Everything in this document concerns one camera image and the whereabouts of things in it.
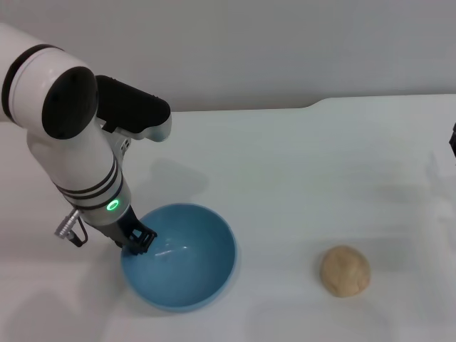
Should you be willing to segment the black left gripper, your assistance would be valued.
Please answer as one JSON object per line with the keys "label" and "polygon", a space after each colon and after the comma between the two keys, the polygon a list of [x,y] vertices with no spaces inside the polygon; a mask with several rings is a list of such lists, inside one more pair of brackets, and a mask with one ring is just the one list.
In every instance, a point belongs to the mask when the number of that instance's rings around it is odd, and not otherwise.
{"label": "black left gripper", "polygon": [[122,248],[128,247],[132,254],[144,254],[157,237],[153,230],[143,227],[131,206],[122,217],[108,226],[112,228],[109,237]]}

